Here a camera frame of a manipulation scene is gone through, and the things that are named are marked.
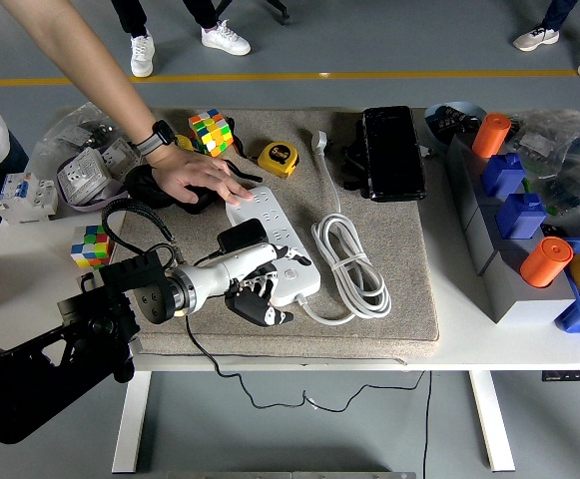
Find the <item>person's left hand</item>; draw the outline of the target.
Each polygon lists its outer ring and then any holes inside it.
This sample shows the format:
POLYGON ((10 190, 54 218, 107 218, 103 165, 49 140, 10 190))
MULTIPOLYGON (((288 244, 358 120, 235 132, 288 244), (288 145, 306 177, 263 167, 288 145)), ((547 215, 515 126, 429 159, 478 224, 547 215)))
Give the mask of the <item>person's left hand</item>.
POLYGON ((177 146, 161 146, 147 156, 158 186, 172 198, 195 204, 198 197, 188 186, 203 187, 216 192, 226 203, 237 205, 240 199, 253 195, 232 178, 228 164, 177 146))

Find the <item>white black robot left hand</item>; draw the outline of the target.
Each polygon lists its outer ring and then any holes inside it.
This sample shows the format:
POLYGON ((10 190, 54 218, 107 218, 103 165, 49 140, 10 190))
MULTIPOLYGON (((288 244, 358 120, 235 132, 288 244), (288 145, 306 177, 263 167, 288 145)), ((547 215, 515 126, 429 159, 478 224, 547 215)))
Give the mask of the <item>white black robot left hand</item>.
POLYGON ((319 273, 307 256, 266 242, 207 266, 178 266, 169 273, 169 281, 176 311, 194 313, 208 298, 222 295, 229 310, 262 327, 293 320, 279 308, 320 288, 319 273))

